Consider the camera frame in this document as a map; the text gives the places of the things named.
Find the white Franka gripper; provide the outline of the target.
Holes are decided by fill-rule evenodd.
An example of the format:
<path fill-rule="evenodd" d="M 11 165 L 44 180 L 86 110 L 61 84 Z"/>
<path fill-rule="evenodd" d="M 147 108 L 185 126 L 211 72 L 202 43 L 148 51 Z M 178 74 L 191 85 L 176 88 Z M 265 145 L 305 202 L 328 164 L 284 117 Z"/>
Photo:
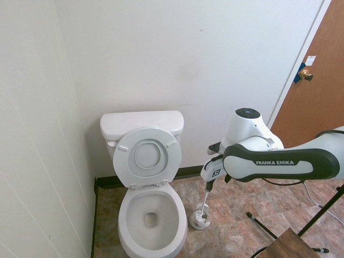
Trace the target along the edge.
<path fill-rule="evenodd" d="M 206 191 L 212 191 L 213 180 L 226 174 L 223 165 L 223 155 L 218 155 L 209 160 L 200 173 L 200 176 L 206 182 Z"/>

